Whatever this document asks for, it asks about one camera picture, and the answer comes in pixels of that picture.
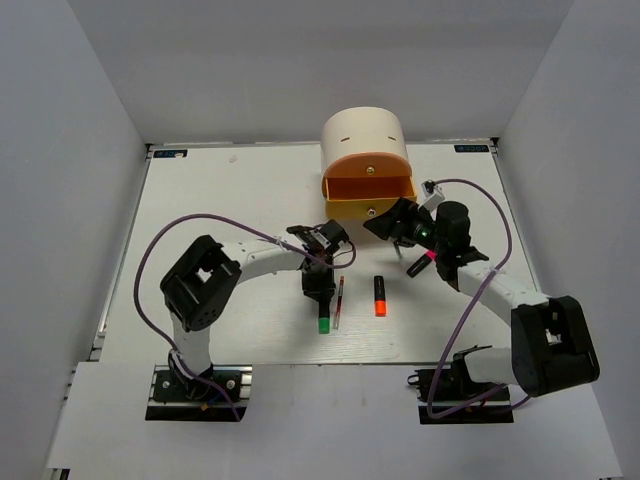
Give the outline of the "red gel pen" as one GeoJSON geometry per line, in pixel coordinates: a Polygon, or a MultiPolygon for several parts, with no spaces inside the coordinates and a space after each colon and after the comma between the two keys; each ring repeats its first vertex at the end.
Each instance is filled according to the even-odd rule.
{"type": "Polygon", "coordinates": [[[345,283],[345,277],[341,275],[338,283],[335,313],[332,321],[332,329],[334,330],[338,330],[340,326],[341,311],[342,311],[342,304],[343,304],[343,297],[344,297],[344,283],[345,283]]]}

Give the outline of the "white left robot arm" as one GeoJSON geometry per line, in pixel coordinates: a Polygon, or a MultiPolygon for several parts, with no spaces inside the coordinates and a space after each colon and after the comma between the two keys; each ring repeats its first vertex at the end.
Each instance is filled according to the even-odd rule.
{"type": "Polygon", "coordinates": [[[160,283],[174,327],[170,354],[177,387],[199,399],[211,387],[210,327],[221,317],[237,285],[284,271],[299,271],[303,295],[318,304],[318,330],[330,331],[336,284],[334,257],[349,242],[346,230],[329,220],[319,227],[296,225],[272,240],[218,243],[198,237],[160,283]]]}

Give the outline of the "orange cap black highlighter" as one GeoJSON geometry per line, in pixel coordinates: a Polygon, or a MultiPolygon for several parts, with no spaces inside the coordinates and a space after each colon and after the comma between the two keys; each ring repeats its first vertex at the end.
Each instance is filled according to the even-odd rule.
{"type": "Polygon", "coordinates": [[[374,311],[377,317],[387,315],[387,302],[384,277],[376,275],[373,277],[374,285],[374,311]]]}

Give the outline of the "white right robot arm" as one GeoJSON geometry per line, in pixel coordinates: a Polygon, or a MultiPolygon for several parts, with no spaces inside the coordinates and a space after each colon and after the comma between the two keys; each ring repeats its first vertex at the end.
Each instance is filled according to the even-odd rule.
{"type": "Polygon", "coordinates": [[[444,383],[459,396],[472,399],[486,387],[517,385],[539,397],[599,379],[600,365],[580,303],[571,296],[552,298],[531,290],[496,268],[471,244],[465,205],[445,201],[430,214],[401,198],[364,226],[382,240],[434,252],[440,278],[509,327],[507,348],[477,346],[454,354],[444,383]]]}

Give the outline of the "green cap black highlighter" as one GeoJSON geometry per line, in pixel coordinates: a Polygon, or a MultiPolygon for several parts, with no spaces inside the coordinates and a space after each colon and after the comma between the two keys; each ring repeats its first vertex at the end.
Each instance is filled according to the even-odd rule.
{"type": "Polygon", "coordinates": [[[329,334],[331,330],[331,302],[328,299],[321,299],[318,302],[318,333],[329,334]]]}

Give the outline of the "pink cap black highlighter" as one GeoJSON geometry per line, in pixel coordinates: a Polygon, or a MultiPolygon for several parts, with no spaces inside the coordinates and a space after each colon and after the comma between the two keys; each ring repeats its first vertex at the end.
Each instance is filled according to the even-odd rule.
{"type": "Polygon", "coordinates": [[[425,270],[436,259],[436,254],[433,251],[427,250],[421,255],[410,267],[406,270],[406,274],[410,278],[415,278],[423,270],[425,270]]]}

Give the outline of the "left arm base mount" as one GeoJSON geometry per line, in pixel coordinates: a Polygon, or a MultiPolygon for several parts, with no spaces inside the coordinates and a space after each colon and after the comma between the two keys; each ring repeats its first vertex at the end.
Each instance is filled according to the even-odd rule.
{"type": "Polygon", "coordinates": [[[206,374],[233,401],[237,415],[215,387],[189,381],[188,390],[169,366],[156,366],[146,406],[146,421],[235,423],[246,413],[251,393],[251,366],[218,366],[206,374]]]}

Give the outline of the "green gel pen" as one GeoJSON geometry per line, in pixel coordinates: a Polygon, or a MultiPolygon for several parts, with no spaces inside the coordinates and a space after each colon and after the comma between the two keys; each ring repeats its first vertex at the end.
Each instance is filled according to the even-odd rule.
{"type": "Polygon", "coordinates": [[[394,242],[393,246],[394,246],[394,250],[396,252],[396,255],[397,255],[398,259],[400,261],[402,261],[403,260],[403,254],[402,254],[402,251],[401,251],[401,247],[399,246],[399,244],[397,242],[394,242]]]}

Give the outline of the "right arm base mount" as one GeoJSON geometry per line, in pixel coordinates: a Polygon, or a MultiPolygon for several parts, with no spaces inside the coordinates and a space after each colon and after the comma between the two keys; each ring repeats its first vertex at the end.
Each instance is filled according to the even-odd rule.
{"type": "MultiPolygon", "coordinates": [[[[503,388],[493,396],[476,401],[442,419],[431,418],[427,412],[427,398],[434,374],[434,368],[421,368],[407,377],[407,385],[417,393],[421,425],[489,425],[512,424],[514,422],[511,397],[507,388],[503,388]]],[[[457,407],[494,387],[495,385],[491,383],[471,383],[463,390],[456,382],[455,375],[450,368],[445,367],[435,387],[433,413],[439,414],[447,409],[457,407]]]]}

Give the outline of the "round cream drawer organizer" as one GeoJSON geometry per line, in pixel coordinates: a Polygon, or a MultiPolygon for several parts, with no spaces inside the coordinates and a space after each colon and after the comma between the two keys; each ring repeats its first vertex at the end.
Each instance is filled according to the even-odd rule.
{"type": "Polygon", "coordinates": [[[417,198],[401,123],[379,107],[353,107],[331,116],[321,132],[326,216],[367,220],[400,198],[417,198]]]}

